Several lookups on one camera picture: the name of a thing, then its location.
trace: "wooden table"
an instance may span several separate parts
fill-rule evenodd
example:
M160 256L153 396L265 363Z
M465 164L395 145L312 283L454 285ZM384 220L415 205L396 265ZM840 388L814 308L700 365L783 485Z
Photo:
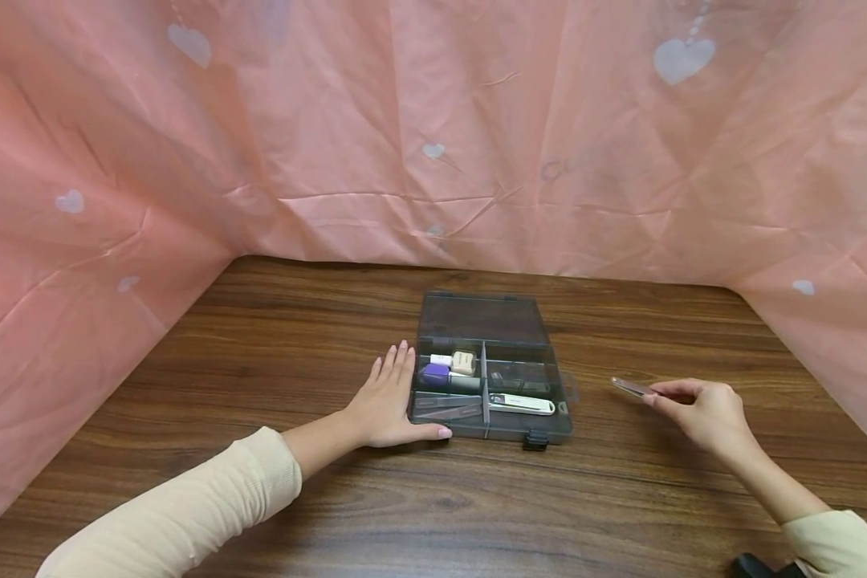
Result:
M190 576L711 578L745 550L786 560L755 500L612 375L732 383L764 449L867 518L867 438L729 291L247 257L3 516L0 577L32 576L94 518L260 425L344 407L374 357L414 335L430 288L538 298L578 380L572 440L356 452Z

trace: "pink fabric backdrop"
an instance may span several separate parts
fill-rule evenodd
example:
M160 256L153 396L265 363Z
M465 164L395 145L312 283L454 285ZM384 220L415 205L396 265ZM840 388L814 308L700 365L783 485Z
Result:
M250 252L730 287L867 432L867 0L3 0L0 513Z

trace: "long-sleeve shirt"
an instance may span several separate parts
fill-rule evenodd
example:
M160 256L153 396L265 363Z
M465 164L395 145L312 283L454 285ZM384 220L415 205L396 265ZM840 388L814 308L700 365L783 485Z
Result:
M263 427L58 546L36 578L177 578L297 498L299 464ZM867 523L827 511L782 526L812 578L867 578Z

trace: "wrist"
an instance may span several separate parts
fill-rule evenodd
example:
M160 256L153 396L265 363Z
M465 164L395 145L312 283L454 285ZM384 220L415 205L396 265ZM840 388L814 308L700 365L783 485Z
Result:
M339 424L340 436L351 442L353 450L362 448L370 442L370 427L367 420L354 409L347 407L339 410L337 413L332 413L331 418Z
M739 433L739 436L727 438L724 443L715 444L713 455L727 465L743 464L767 457L767 453L764 453L761 444L751 432Z

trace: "purple cap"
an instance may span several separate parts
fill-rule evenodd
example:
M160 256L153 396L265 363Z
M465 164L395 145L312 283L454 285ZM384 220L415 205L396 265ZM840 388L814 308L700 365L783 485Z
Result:
M421 383L431 387L446 387L446 384L450 383L450 367L427 364L421 370Z

